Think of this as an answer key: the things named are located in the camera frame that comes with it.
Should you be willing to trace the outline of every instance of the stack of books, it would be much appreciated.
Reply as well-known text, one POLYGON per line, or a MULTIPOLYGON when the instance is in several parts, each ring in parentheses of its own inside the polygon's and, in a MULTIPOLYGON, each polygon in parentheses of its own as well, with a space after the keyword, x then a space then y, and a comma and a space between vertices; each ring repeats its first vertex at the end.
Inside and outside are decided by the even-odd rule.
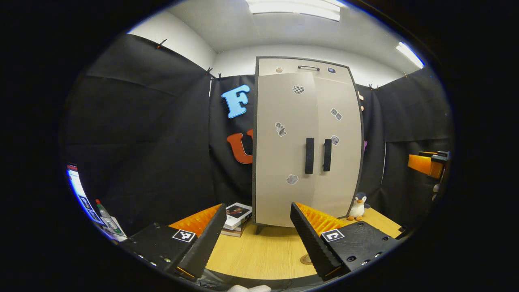
POLYGON ((222 228, 222 234, 241 237, 247 220, 252 215, 252 207, 234 203, 226 208, 227 220, 222 228))

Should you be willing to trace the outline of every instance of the stuffed penguin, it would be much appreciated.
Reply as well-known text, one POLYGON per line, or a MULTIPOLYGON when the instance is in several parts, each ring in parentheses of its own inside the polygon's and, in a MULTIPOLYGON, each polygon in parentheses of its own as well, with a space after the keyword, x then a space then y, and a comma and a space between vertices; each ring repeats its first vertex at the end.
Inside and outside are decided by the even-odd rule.
POLYGON ((353 205, 351 205, 350 215, 348 216, 348 220, 362 220, 362 215, 364 215, 364 210, 368 209, 370 206, 366 204, 366 194, 358 193, 355 196, 355 200, 353 201, 353 205))

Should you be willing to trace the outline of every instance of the cabinet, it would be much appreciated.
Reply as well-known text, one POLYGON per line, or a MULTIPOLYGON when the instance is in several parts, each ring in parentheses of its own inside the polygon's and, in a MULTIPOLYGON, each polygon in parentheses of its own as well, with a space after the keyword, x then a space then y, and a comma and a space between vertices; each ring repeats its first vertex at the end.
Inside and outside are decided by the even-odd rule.
POLYGON ((258 57, 255 87, 255 223, 293 227, 293 201, 346 216, 357 192, 364 141, 349 68, 258 57))

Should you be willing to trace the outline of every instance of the monitor screen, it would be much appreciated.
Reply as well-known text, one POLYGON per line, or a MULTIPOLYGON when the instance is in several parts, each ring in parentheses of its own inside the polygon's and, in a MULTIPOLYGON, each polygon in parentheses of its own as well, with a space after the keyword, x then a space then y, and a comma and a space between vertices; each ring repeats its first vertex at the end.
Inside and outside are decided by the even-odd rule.
POLYGON ((97 222, 101 225, 105 225, 96 213, 96 207, 92 206, 90 204, 90 201, 88 201, 87 195, 85 194, 83 187, 81 186, 81 181, 79 180, 79 172, 77 171, 77 166, 72 164, 67 165, 67 174, 69 175, 69 181, 70 185, 72 186, 72 190, 74 190, 77 200, 79 201, 79 204, 81 205, 85 213, 88 215, 88 217, 90 217, 92 221, 97 222))

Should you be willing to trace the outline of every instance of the blue letter f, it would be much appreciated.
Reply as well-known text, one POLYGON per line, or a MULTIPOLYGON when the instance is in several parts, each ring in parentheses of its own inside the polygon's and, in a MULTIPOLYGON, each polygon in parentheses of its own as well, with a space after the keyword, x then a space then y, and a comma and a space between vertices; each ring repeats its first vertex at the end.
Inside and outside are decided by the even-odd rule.
POLYGON ((240 102, 247 104, 248 99, 244 92, 249 92, 250 90, 251 88, 248 85, 242 85, 222 94, 222 97, 225 98, 227 106, 229 107, 229 114, 227 115, 229 118, 239 116, 247 111, 246 108, 241 107, 240 102))

